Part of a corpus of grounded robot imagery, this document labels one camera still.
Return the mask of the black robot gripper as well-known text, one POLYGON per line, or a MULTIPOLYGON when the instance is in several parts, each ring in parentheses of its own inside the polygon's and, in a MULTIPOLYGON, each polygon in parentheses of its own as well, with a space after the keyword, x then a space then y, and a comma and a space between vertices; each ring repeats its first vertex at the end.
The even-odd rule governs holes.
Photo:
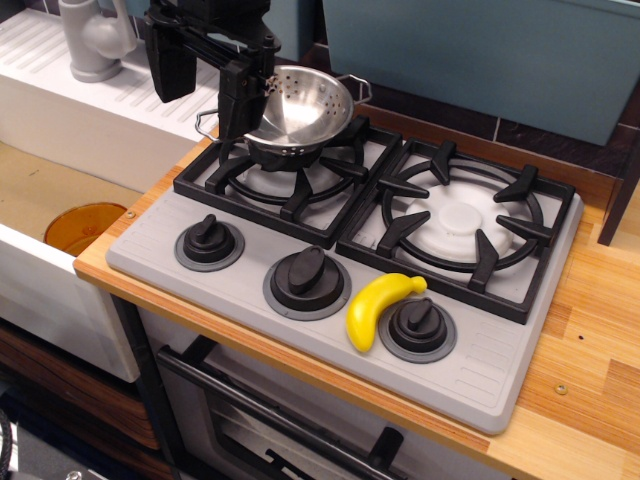
POLYGON ((270 7, 269 1, 152 1, 145 12, 145 44, 160 100, 169 103, 194 92, 200 58, 221 68, 219 139, 256 130, 280 49, 263 20, 270 7))

